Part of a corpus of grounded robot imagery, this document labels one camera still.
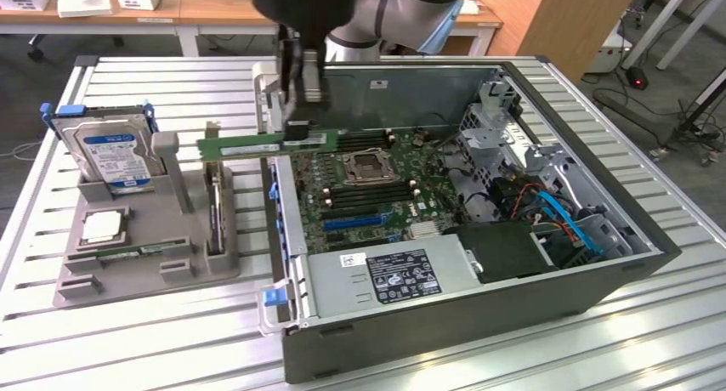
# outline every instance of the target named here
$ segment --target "hard drive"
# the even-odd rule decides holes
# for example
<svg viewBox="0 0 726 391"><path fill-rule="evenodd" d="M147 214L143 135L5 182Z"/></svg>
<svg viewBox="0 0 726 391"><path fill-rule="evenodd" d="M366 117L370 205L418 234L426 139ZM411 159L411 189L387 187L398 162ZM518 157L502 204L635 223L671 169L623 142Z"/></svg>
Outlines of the hard drive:
<svg viewBox="0 0 726 391"><path fill-rule="evenodd" d="M164 167L151 150L149 105L59 112L51 122L87 182L103 181L116 195L153 189Z"/></svg>

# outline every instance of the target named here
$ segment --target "motherboard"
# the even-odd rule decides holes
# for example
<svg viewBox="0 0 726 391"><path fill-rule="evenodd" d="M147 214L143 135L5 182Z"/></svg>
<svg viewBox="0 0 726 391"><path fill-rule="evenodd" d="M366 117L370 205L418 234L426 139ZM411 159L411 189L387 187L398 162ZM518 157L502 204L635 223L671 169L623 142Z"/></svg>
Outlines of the motherboard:
<svg viewBox="0 0 726 391"><path fill-rule="evenodd" d="M291 157L308 253L439 235L467 214L443 166L443 135L340 135L335 152Z"/></svg>

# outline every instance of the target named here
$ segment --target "blue hard drive label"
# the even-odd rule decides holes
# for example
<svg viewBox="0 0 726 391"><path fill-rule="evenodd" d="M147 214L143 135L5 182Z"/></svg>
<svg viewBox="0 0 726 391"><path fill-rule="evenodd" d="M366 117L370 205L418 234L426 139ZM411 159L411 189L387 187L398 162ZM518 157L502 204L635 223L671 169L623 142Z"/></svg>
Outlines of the blue hard drive label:
<svg viewBox="0 0 726 391"><path fill-rule="evenodd" d="M442 293L423 249L367 258L366 261L380 303L395 303Z"/></svg>
<svg viewBox="0 0 726 391"><path fill-rule="evenodd" d="M132 134L88 136L83 142L89 159L109 186L135 188L151 182L147 163L135 152L137 140Z"/></svg>

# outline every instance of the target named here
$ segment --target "slotted metal worktable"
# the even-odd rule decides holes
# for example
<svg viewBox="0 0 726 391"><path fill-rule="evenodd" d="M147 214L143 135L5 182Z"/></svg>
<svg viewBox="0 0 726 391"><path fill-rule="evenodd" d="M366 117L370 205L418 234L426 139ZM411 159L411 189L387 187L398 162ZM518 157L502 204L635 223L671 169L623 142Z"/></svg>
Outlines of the slotted metal worktable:
<svg viewBox="0 0 726 391"><path fill-rule="evenodd" d="M160 129L179 131L183 166L197 167L193 141L205 121L220 122L223 135L256 132L251 75L258 60L101 58L96 67L73 69L61 103L132 105L148 99ZM655 275L579 316L291 386L283 380L279 337L262 337L256 329L254 291L271 282L259 162L231 164L243 271L238 279L187 292L53 310L79 171L48 135L0 243L0 387L726 387L723 232L552 66L532 58L511 61L683 248L683 255ZM551 138L544 126L532 130L540 139Z"/></svg>

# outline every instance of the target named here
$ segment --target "power supply label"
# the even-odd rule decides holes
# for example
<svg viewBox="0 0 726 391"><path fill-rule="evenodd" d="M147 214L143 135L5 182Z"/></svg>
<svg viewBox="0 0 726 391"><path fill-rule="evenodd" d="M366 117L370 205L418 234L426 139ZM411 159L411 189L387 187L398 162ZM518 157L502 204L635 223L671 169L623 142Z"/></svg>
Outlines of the power supply label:
<svg viewBox="0 0 726 391"><path fill-rule="evenodd" d="M442 293L423 249L367 258L367 270L375 296L383 304Z"/></svg>

